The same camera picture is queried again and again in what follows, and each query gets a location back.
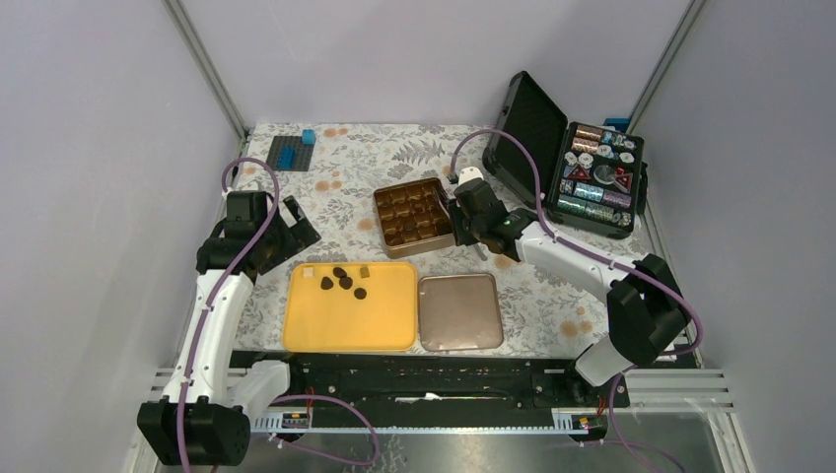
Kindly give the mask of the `rose gold tin lid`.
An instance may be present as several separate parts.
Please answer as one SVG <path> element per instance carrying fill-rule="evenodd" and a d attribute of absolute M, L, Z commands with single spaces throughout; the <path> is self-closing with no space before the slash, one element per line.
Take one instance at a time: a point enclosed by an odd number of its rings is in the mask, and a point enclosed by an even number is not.
<path fill-rule="evenodd" d="M 489 350 L 504 342 L 496 280 L 488 273 L 429 276 L 418 283 L 421 346 L 428 352 Z"/>

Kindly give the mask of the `white handled metal tongs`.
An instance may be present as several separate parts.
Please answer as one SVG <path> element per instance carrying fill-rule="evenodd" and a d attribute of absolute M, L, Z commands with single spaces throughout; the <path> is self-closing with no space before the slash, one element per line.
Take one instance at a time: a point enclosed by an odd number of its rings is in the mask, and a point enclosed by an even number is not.
<path fill-rule="evenodd" d="M 473 249 L 476 251 L 481 261 L 486 262 L 488 260 L 487 251 L 484 249 L 484 245 L 482 243 L 476 243 L 473 245 Z"/>

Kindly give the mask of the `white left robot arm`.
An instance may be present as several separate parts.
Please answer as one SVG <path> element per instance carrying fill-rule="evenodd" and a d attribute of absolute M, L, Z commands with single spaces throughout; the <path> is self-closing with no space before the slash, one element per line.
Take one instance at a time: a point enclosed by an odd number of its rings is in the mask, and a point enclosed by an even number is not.
<path fill-rule="evenodd" d="M 137 427 L 167 466 L 237 466 L 253 421 L 276 398 L 292 405 L 306 380 L 283 362 L 259 362 L 237 387 L 230 361 L 257 278 L 320 241 L 293 196 L 287 224 L 266 191 L 233 191 L 226 215 L 196 253 L 196 291 L 184 346 L 160 400 L 143 403 Z"/>

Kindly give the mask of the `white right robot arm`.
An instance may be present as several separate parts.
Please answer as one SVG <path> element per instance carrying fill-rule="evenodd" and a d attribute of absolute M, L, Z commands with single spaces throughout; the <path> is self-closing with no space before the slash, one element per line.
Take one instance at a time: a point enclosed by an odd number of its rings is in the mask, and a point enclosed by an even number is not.
<path fill-rule="evenodd" d="M 573 361 L 565 380 L 575 404 L 593 404 L 618 373 L 655 361 L 692 321 L 663 259 L 603 253 L 564 236 L 527 209 L 508 210 L 482 177 L 460 177 L 456 183 L 448 209 L 457 244 L 479 243 L 554 273 L 605 304 L 606 335 Z"/>

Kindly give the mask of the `gold chocolate box tin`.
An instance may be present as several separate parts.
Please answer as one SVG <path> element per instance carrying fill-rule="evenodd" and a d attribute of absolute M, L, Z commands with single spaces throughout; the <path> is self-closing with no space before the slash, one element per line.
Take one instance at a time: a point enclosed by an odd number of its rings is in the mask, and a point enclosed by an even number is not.
<path fill-rule="evenodd" d="M 374 191 L 383 251 L 398 259 L 454 246 L 452 222 L 446 210 L 447 194 L 437 177 L 423 178 Z M 404 232 L 413 223 L 415 230 Z"/>

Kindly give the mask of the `blue lego brick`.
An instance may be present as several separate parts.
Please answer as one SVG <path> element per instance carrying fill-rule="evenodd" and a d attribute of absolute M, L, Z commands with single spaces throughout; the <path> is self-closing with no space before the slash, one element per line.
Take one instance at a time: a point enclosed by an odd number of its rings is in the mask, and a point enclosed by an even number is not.
<path fill-rule="evenodd" d="M 283 147 L 278 155 L 277 169 L 291 170 L 294 166 L 296 150 L 292 147 Z"/>

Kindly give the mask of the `dark grey lego baseplate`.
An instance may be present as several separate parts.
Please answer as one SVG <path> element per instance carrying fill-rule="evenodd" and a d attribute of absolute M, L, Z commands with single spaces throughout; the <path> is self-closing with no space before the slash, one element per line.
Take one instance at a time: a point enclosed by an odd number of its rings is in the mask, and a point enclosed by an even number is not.
<path fill-rule="evenodd" d="M 272 137 L 266 163 L 277 171 L 305 172 L 310 169 L 315 137 L 277 135 Z"/>

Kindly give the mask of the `yellow plastic tray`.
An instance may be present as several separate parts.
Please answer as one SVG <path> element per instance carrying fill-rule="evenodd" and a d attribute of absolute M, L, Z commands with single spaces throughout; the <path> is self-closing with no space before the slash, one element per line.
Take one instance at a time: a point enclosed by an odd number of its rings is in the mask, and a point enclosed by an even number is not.
<path fill-rule="evenodd" d="M 368 266 L 369 278 L 360 270 Z M 344 290 L 332 270 L 341 267 L 354 286 Z M 314 270 L 306 278 L 306 268 Z M 323 290 L 330 278 L 334 287 Z M 301 264 L 292 272 L 282 329 L 282 344 L 296 353 L 406 352 L 415 343 L 417 271 L 408 262 L 325 262 Z M 354 291 L 367 291 L 357 300 Z"/>

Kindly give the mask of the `blue lego cube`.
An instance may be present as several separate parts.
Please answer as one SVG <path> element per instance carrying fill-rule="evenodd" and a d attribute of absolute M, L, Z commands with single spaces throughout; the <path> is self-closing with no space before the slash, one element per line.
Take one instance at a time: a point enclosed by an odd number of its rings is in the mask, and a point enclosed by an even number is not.
<path fill-rule="evenodd" d="M 304 146 L 314 146 L 316 142 L 316 134 L 312 129 L 303 129 L 301 140 Z"/>

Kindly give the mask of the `floral patterned table mat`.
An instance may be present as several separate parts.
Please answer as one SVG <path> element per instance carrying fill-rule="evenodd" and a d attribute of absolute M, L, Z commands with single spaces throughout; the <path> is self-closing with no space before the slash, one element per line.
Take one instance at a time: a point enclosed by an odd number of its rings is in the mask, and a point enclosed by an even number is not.
<path fill-rule="evenodd" d="M 289 281 L 298 264 L 385 260 L 375 190 L 428 177 L 445 179 L 451 170 L 479 166 L 488 142 L 476 125 L 319 124 L 310 169 L 270 177 L 261 161 L 272 137 L 300 130 L 297 124 L 258 124 L 236 186 L 293 195 L 321 240 L 257 280 L 236 335 L 240 350 L 282 349 Z M 504 330 L 495 356 L 572 359 L 606 333 L 604 305 L 579 286 L 487 254 L 483 262 L 472 247 L 452 246 L 411 256 L 410 262 L 419 277 L 494 276 Z"/>

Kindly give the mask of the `black open carrying case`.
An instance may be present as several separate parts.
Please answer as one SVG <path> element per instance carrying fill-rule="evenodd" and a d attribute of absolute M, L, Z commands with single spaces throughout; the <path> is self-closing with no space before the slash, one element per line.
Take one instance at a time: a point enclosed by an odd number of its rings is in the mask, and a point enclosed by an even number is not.
<path fill-rule="evenodd" d="M 521 71 L 510 81 L 483 166 L 527 207 L 542 198 L 553 223 L 603 237 L 629 237 L 647 199 L 645 141 L 570 120 Z"/>

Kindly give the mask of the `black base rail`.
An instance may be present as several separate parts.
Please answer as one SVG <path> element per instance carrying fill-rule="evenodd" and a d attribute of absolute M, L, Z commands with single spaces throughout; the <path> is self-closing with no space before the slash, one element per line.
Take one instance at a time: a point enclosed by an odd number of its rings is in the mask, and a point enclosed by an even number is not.
<path fill-rule="evenodd" d="M 236 351 L 230 366 L 258 362 L 290 367 L 290 393 L 338 397 L 365 415 L 375 406 L 442 406 L 455 402 L 503 401 L 519 410 L 535 408 L 626 408 L 624 381 L 588 387 L 563 359 L 291 354 Z"/>

